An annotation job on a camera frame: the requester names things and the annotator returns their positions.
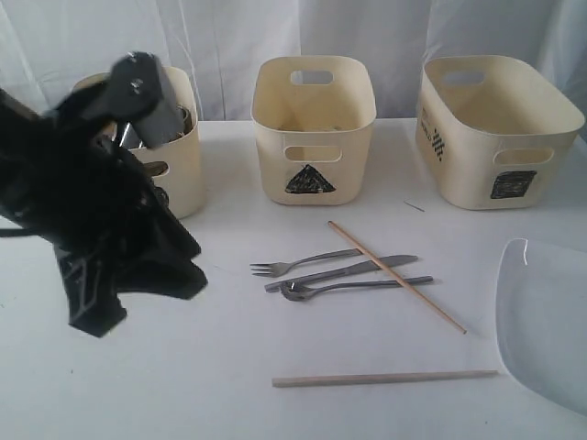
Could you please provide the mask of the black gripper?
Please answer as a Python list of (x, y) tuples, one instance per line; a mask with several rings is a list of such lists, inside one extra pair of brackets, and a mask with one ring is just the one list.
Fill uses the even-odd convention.
[(118, 293), (190, 300), (208, 280), (193, 264), (201, 247), (167, 207), (140, 214), (86, 255), (55, 249), (69, 326), (103, 337), (126, 317)]

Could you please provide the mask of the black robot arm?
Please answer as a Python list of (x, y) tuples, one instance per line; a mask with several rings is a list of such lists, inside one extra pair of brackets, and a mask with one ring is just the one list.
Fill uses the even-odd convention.
[(207, 284), (201, 248), (128, 150), (102, 137), (116, 120), (109, 85), (67, 96), (45, 114), (1, 95), (3, 237), (53, 246), (68, 323), (101, 337), (126, 318), (120, 295), (192, 299)]

